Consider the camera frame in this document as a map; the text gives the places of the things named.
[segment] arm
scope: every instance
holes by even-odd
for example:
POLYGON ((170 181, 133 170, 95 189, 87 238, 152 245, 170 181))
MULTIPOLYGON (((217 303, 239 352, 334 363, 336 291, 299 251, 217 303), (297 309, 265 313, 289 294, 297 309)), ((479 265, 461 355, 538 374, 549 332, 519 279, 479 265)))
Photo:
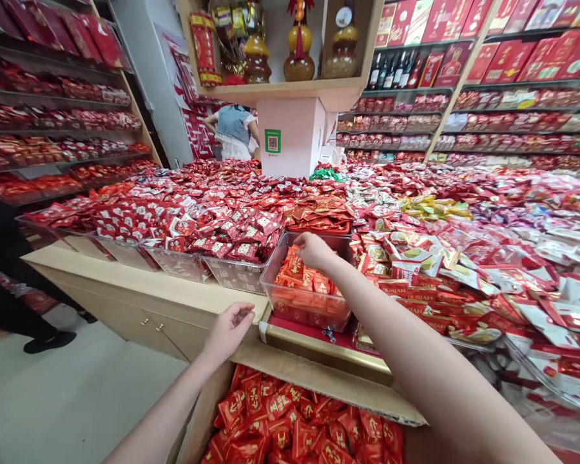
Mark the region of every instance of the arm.
POLYGON ((247 127, 249 127, 249 132, 251 132, 251 136, 258 146, 262 146, 260 143, 260 135, 258 134, 258 123, 256 121, 251 121, 247 127))
POLYGON ((396 385, 451 445, 495 464, 560 461, 458 350, 336 256, 318 236, 296 239, 299 256, 342 292, 396 385))
POLYGON ((252 304, 234 303, 215 321, 204 350, 122 439, 103 464, 162 463, 208 378, 234 353, 251 326, 252 304))
POLYGON ((204 125, 206 126, 206 128, 212 132, 213 134, 217 132, 217 130, 215 129, 214 124, 218 123, 219 120, 217 119, 217 114, 214 114, 212 116, 206 117, 203 121, 204 125))

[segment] tile floor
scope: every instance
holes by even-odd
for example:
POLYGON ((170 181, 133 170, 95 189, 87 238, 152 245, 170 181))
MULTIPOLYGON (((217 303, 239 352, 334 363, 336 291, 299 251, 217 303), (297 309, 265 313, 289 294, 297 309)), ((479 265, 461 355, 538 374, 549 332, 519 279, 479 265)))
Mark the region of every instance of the tile floor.
POLYGON ((45 317, 77 338, 34 355, 22 351, 29 338, 0 340, 0 464, 99 464, 186 363, 66 306, 45 317))

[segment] black shoe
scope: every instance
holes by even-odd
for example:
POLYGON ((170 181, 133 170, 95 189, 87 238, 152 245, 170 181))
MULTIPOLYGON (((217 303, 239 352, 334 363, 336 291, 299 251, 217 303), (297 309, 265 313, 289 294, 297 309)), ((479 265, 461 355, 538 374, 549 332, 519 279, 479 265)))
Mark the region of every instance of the black shoe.
POLYGON ((34 339, 24 345, 24 352, 28 354, 42 353, 43 351, 67 346, 75 339, 74 332, 58 332, 53 338, 46 342, 34 339))
POLYGON ((98 319, 90 314, 88 311, 84 311, 83 313, 78 313, 79 316, 88 322, 89 324, 94 324, 98 319))

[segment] black pants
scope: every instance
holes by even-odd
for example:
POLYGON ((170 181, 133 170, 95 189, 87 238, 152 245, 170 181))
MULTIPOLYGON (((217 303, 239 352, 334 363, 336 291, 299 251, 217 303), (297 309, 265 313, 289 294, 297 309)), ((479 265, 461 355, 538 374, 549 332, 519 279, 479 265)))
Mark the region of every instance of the black pants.
MULTIPOLYGON (((20 256, 33 251, 32 246, 19 231, 14 220, 17 212, 0 202, 0 272, 30 287, 41 290, 78 312, 84 311, 65 292, 28 265, 20 256)), ((32 308, 11 295, 0 285, 0 329, 32 338, 47 340, 57 329, 32 308)))

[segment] qr code sign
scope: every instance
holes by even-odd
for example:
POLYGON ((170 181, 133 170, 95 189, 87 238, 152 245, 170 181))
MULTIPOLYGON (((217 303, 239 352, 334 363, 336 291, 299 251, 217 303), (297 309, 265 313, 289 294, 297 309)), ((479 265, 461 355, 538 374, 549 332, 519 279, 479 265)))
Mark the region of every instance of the qr code sign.
POLYGON ((268 153, 281 153, 282 132, 280 130, 265 129, 264 139, 266 140, 266 151, 268 153))

